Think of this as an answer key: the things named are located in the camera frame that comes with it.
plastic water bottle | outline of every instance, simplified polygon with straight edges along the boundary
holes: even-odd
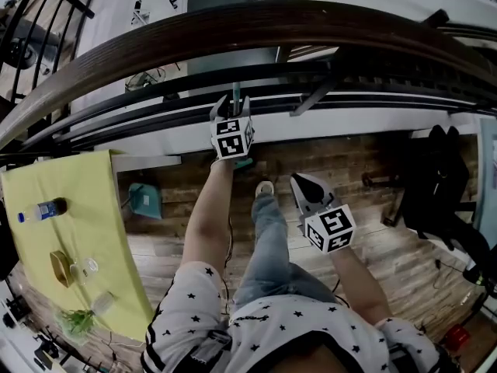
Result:
[[[31,204],[26,207],[26,210],[17,214],[19,222],[27,221],[42,221],[50,217],[62,215],[68,210],[68,203],[63,197],[43,202],[39,204]]]

table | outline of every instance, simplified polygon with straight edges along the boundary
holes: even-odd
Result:
[[[2,174],[5,207],[29,283],[63,309],[89,309],[105,291],[115,298],[97,323],[143,341],[153,311],[134,265],[116,198],[109,151],[53,159]],[[18,223],[28,204],[64,197],[68,211],[34,223]],[[49,253],[70,261],[91,257],[98,273],[87,284],[60,284]]]

green plant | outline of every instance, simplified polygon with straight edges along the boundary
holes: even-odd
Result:
[[[93,311],[79,309],[77,311],[59,310],[55,320],[68,340],[83,345],[88,341],[88,334],[94,325]]]

white star-print shirt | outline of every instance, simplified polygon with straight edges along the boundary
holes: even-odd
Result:
[[[146,333],[141,363],[147,373],[245,373],[310,332],[330,336],[339,354],[365,372],[398,371],[395,348],[410,355],[419,372],[428,372],[439,359],[432,342],[409,322],[390,318],[372,326],[344,306],[299,295],[260,298],[222,322],[220,292],[221,278],[209,264],[178,269]]]

jeans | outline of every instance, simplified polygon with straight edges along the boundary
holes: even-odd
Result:
[[[260,193],[252,205],[256,244],[233,301],[235,312],[249,302],[270,295],[303,295],[320,302],[336,302],[332,291],[316,277],[290,262],[287,222],[270,193]]]

